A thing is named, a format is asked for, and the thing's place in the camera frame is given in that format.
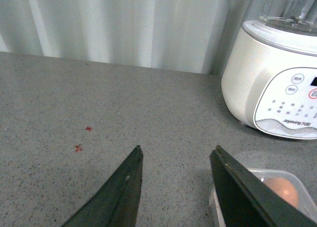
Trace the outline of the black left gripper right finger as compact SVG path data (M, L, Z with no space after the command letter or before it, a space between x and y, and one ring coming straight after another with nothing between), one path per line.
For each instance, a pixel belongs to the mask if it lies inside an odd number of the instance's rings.
M227 227L315 227L221 146L210 154L213 182Z

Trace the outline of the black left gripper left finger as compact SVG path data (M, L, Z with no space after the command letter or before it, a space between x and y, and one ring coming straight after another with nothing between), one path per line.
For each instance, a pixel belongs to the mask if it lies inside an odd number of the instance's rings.
M127 156L98 192L64 227L134 227L138 215L143 172L139 145Z

